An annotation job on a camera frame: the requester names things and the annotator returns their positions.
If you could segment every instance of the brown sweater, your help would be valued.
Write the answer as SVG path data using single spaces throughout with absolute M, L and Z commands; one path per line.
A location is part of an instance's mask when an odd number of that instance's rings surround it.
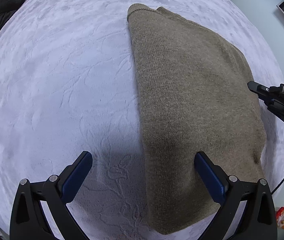
M 133 4 L 128 22 L 145 153 L 149 224 L 179 231 L 219 208 L 194 170 L 204 151 L 241 180 L 263 177 L 265 131 L 244 55 L 163 7 Z

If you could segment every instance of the white plush blanket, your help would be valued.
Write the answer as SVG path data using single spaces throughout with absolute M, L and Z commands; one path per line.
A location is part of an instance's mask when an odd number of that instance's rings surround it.
M 133 3 L 210 28 L 243 52 L 256 82 L 284 82 L 270 47 L 230 0 L 27 0 L 0 31 L 0 227 L 7 233 L 19 181 L 59 174 L 83 150 L 93 167 L 68 207 L 91 240 L 196 240 L 212 219 L 169 236 L 146 224 L 126 20 Z M 261 109 L 268 138 L 261 161 L 274 188 L 284 176 L 284 123 Z

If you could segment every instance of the metal screw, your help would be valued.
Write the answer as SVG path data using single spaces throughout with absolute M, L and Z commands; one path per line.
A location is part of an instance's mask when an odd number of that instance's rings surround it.
M 21 179 L 20 184 L 25 185 L 27 183 L 27 179 Z
M 238 180 L 238 178 L 234 175 L 229 176 L 229 180 L 232 182 L 236 182 Z
M 57 176 L 56 175 L 52 175 L 50 178 L 49 178 L 50 182 L 55 182 L 57 180 Z
M 266 185 L 266 184 L 267 184 L 267 181 L 266 181 L 265 179 L 260 179 L 260 183 L 261 183 L 262 185 Z

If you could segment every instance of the bed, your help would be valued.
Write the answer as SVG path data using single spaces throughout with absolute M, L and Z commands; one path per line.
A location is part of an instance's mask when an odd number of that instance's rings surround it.
M 217 32 L 242 51 L 256 82 L 284 83 L 270 47 L 230 0 L 27 0 L 0 31 L 0 228 L 5 232 L 19 181 L 59 174 L 83 150 L 92 153 L 93 167 L 68 208 L 90 239 L 195 240 L 212 219 L 167 236 L 146 223 L 126 20 L 133 3 L 164 6 Z M 273 189 L 284 177 L 284 123 L 260 105 L 267 134 L 261 163 Z

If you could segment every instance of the blue gripper pad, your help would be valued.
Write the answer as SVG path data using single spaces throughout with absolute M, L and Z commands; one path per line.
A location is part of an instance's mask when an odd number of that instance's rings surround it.
M 194 168 L 199 173 L 213 201 L 222 205 L 225 201 L 225 188 L 199 153 L 195 155 Z
M 78 163 L 75 161 L 74 164 L 67 167 L 69 169 L 73 169 L 73 171 L 67 177 L 61 188 L 61 200 L 64 204 L 73 201 L 86 176 L 92 168 L 93 158 L 91 153 L 83 152 L 82 154 L 84 156 Z

